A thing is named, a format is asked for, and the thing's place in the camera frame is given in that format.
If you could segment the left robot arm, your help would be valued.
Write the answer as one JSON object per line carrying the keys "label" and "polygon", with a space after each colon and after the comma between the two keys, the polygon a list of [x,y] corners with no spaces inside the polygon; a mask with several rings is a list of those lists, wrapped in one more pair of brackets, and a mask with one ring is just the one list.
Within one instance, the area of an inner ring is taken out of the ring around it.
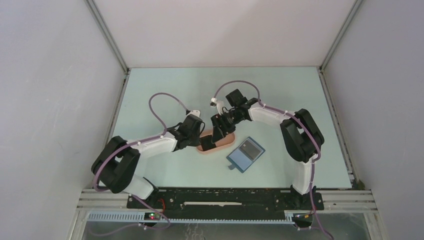
{"label": "left robot arm", "polygon": [[145,139],[128,141],[121,136],[113,137],[91,166],[94,189],[114,194],[125,192],[138,197],[145,208],[156,206],[157,187],[135,173],[138,163],[142,158],[199,146],[204,126],[200,116],[199,110],[188,111],[183,122],[167,128],[164,134]]}

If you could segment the blue card holder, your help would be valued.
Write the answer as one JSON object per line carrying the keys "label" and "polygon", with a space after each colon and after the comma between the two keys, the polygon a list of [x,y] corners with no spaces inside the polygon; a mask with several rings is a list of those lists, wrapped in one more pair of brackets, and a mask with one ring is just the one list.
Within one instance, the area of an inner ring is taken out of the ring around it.
{"label": "blue card holder", "polygon": [[230,162],[228,169],[237,169],[240,173],[244,173],[265,152],[266,150],[249,136],[226,157],[226,159]]}

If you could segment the pink oval tray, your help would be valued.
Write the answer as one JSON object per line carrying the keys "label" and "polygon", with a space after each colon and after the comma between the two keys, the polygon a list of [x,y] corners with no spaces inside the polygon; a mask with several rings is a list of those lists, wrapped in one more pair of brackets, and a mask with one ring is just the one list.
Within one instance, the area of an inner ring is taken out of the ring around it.
{"label": "pink oval tray", "polygon": [[[207,135],[212,135],[212,133],[213,133],[212,129],[205,130],[202,134],[202,137],[207,136]],[[200,146],[198,146],[198,147],[196,147],[196,150],[200,154],[203,154],[203,155],[211,154],[211,153],[218,152],[218,151],[221,151],[221,150],[224,150],[224,149],[231,147],[232,145],[234,145],[235,141],[236,141],[236,135],[233,132],[233,133],[228,134],[225,138],[215,142],[216,148],[214,148],[214,149],[211,149],[211,150],[208,150],[208,151],[200,151]]]}

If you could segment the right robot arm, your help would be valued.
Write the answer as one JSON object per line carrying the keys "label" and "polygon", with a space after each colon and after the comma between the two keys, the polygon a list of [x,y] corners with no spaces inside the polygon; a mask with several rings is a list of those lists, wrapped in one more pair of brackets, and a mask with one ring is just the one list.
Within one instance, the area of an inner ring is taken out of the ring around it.
{"label": "right robot arm", "polygon": [[306,109],[283,111],[262,103],[258,98],[247,99],[238,90],[230,92],[226,99],[229,110],[224,109],[223,101],[216,97],[210,105],[218,113],[211,117],[213,143],[225,138],[236,130],[242,121],[261,122],[281,130],[288,154],[296,161],[295,175],[291,187],[291,204],[297,209],[304,209],[311,202],[309,192],[313,189],[314,162],[321,157],[324,136]]}

